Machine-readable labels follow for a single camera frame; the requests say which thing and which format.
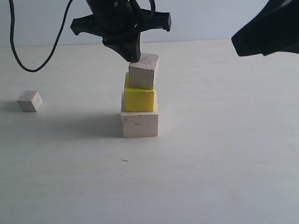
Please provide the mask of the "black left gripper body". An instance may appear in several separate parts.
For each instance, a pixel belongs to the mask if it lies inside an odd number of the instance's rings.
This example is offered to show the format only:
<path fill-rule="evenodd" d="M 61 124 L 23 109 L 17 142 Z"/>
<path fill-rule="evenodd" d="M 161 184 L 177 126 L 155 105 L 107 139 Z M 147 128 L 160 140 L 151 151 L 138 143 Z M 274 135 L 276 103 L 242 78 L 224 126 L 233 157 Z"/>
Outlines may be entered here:
<path fill-rule="evenodd" d="M 114 42 L 139 45 L 144 31 L 171 29 L 170 13 L 156 11 L 151 0 L 150 10 L 142 9 L 136 0 L 88 0 L 91 15 L 74 19 L 71 30 L 75 35 L 88 33 L 103 38 L 105 44 Z"/>

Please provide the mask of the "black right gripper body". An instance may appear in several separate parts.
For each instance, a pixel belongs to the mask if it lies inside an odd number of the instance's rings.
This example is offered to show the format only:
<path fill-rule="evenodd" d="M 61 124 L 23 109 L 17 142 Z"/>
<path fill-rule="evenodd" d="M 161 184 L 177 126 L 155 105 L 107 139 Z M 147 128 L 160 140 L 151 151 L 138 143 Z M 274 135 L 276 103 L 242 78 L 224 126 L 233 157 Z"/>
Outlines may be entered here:
<path fill-rule="evenodd" d="M 249 37 L 257 42 L 299 42 L 299 2 L 270 0 L 250 24 Z"/>

